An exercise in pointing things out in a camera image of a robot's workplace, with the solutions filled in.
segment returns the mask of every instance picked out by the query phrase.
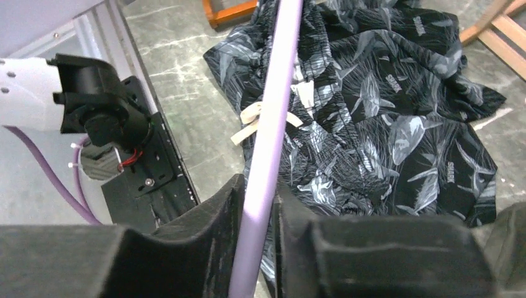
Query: red wire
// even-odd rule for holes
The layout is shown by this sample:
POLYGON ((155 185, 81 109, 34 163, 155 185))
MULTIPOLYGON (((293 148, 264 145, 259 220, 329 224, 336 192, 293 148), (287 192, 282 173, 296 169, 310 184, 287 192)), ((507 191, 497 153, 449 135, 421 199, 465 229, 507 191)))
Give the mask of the red wire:
POLYGON ((133 155, 127 160, 123 161, 119 166, 123 168, 125 166, 133 165, 141 156, 143 156, 142 151, 139 152, 137 149, 133 149, 133 155))

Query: marble floor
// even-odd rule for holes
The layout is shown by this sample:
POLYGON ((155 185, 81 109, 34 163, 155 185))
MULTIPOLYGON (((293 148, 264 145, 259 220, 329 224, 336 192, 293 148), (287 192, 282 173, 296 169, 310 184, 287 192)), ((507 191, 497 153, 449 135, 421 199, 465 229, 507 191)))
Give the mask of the marble floor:
MULTIPOLYGON (((491 1, 422 0, 422 7, 457 14, 463 29, 474 24, 491 1)), ((135 0, 123 12, 198 195, 206 199, 243 168, 241 149, 230 141, 239 129, 238 118, 202 59, 231 27, 213 30, 201 0, 135 0)), ((517 21, 525 27, 526 15, 517 21)), ((508 98, 494 117, 474 124, 499 165, 500 211, 526 201, 526 83, 479 42, 466 47, 465 54, 466 76, 508 98)), ((474 231, 481 244, 490 229, 474 231)), ((265 296, 259 292, 258 297, 265 296)))

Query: wooden chair leg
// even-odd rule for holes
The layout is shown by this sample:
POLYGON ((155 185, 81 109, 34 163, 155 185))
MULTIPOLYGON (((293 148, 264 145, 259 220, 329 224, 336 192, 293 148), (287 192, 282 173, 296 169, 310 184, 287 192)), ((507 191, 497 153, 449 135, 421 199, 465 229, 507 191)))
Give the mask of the wooden chair leg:
POLYGON ((463 46, 477 39, 478 35, 491 26, 491 22, 511 4, 512 0, 494 0, 484 11, 475 25, 460 32, 460 42, 463 46))

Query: purple rod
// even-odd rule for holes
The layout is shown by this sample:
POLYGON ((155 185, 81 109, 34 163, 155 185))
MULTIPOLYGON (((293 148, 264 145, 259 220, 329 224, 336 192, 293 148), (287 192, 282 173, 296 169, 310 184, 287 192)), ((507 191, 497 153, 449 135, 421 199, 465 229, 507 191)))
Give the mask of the purple rod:
POLYGON ((93 211, 91 210, 91 208, 87 204, 86 196, 84 195, 84 191, 82 189, 81 173, 80 173, 81 172, 81 169, 80 169, 81 148, 82 148, 82 146, 84 146, 84 143, 86 142, 86 140, 88 138, 89 137, 87 135, 83 136, 80 139, 80 141, 78 143, 78 146, 75 147, 75 150, 73 152, 73 167, 72 167, 72 169, 73 169, 73 180, 75 182, 75 188, 77 189, 78 198, 81 201, 81 204, 84 207, 84 209, 86 209, 86 211, 88 211, 89 213, 91 213, 91 215, 93 215, 95 217, 95 215, 93 214, 93 211))
POLYGON ((252 298, 276 190, 303 0, 281 0, 263 93, 229 298, 252 298))

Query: screw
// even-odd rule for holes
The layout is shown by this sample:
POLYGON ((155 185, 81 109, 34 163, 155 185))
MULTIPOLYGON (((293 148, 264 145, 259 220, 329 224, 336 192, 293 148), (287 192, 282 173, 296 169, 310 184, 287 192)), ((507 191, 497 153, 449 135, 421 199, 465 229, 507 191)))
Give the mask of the screw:
POLYGON ((145 185, 146 186, 153 186, 154 184, 155 184, 155 181, 153 181, 153 179, 151 179, 151 178, 148 178, 145 181, 145 185))

